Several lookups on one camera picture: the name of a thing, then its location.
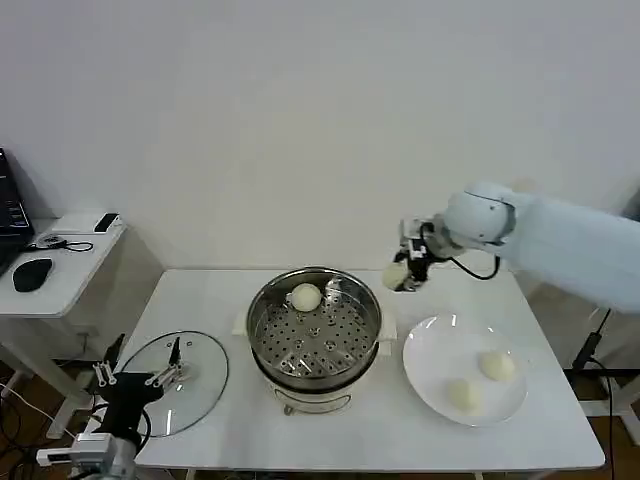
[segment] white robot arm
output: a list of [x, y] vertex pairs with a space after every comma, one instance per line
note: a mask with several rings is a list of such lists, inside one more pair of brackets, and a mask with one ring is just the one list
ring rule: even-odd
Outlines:
[[401, 246], [396, 262], [409, 271], [385, 274], [395, 290], [415, 290], [430, 264], [477, 249], [600, 306], [640, 312], [640, 223], [623, 217], [476, 183], [442, 214], [403, 221]]

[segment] white plate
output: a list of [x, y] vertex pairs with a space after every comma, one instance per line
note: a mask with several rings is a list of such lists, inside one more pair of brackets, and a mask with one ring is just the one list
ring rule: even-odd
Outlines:
[[[479, 354], [499, 350], [511, 355], [516, 374], [508, 382], [486, 377], [480, 370]], [[473, 427], [492, 425], [512, 417], [527, 397], [525, 364], [509, 341], [476, 319], [443, 314], [417, 325], [404, 344], [404, 368], [420, 398], [436, 412]], [[451, 380], [463, 378], [479, 389], [481, 405], [465, 413], [447, 398]]]

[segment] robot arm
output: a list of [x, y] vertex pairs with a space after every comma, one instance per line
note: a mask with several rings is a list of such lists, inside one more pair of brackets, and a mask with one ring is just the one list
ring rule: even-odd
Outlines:
[[145, 446], [151, 433], [147, 420], [147, 437], [138, 433], [138, 424], [144, 407], [162, 398], [184, 373], [180, 355], [180, 337], [177, 337], [166, 368], [158, 372], [113, 373], [124, 335], [107, 349], [105, 360], [96, 363], [98, 393], [108, 402], [100, 427], [91, 433], [81, 433], [69, 448], [39, 450], [36, 459], [47, 467], [71, 463], [70, 479], [133, 480], [135, 457]]
[[640, 312], [640, 223], [584, 207], [477, 183], [431, 219], [401, 224], [405, 274], [385, 284], [415, 290], [428, 267], [466, 249], [482, 250], [598, 305]]

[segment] steamed bun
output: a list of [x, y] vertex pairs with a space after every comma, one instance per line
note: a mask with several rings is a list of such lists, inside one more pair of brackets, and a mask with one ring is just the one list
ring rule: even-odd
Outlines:
[[291, 304], [300, 312], [315, 310], [322, 301], [320, 289], [310, 283], [301, 283], [291, 292]]

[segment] white cable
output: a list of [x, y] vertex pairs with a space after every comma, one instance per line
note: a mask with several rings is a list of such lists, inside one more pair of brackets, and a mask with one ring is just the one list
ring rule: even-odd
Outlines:
[[[45, 417], [47, 417], [49, 420], [51, 420], [51, 422], [55, 422], [54, 418], [53, 418], [51, 415], [49, 415], [47, 412], [43, 412], [43, 411], [42, 411], [42, 410], [40, 410], [38, 407], [31, 405], [29, 402], [27, 402], [27, 401], [25, 400], [25, 398], [24, 398], [22, 395], [20, 395], [20, 394], [19, 394], [18, 392], [16, 392], [14, 389], [12, 389], [12, 388], [10, 388], [10, 387], [7, 387], [4, 383], [0, 383], [0, 386], [1, 386], [1, 387], [6, 388], [7, 390], [9, 390], [9, 391], [10, 391], [11, 393], [13, 393], [16, 397], [18, 397], [20, 400], [22, 400], [26, 405], [30, 406], [30, 407], [31, 407], [31, 408], [33, 408], [34, 410], [36, 410], [36, 411], [40, 412], [41, 414], [43, 414]], [[67, 430], [66, 428], [64, 429], [64, 431], [65, 431], [65, 433], [66, 433], [67, 435], [69, 435], [71, 438], [73, 438], [73, 439], [75, 439], [75, 438], [76, 438], [76, 436], [75, 436], [73, 433], [71, 433], [69, 430]]]

